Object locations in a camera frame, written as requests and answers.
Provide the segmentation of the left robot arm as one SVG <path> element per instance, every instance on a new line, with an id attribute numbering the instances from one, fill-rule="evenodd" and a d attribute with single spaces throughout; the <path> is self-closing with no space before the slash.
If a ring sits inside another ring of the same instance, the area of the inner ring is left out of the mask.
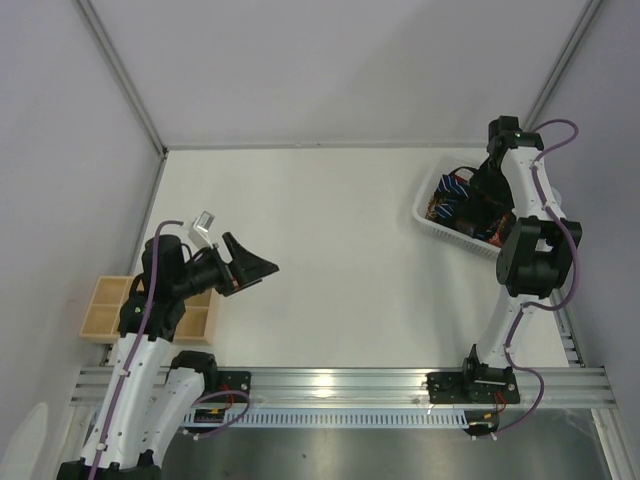
<path id="1" fill-rule="evenodd" d="M 201 398 L 225 396 L 214 355 L 186 350 L 174 357 L 157 398 L 156 376 L 186 313 L 188 299 L 210 290 L 229 297 L 278 272 L 277 264 L 226 232 L 231 259 L 205 243 L 191 258 L 181 239 L 156 231 L 141 256 L 119 313 L 117 355 L 98 419 L 78 459 L 60 479 L 159 479 L 166 451 L 187 411 Z"/>

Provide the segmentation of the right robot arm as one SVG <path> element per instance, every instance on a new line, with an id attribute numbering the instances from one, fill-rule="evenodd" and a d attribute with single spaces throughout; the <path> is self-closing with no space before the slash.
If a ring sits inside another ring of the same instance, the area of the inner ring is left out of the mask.
<path id="1" fill-rule="evenodd" d="M 500 116 L 488 126 L 488 157 L 471 181 L 472 190 L 509 208 L 515 217 L 496 261 L 501 286 L 481 339 L 462 369 L 463 395 L 490 403 L 515 390 L 517 331 L 545 299 L 578 275 L 577 247 L 582 227 L 563 213 L 544 164 L 550 148 L 517 118 Z"/>

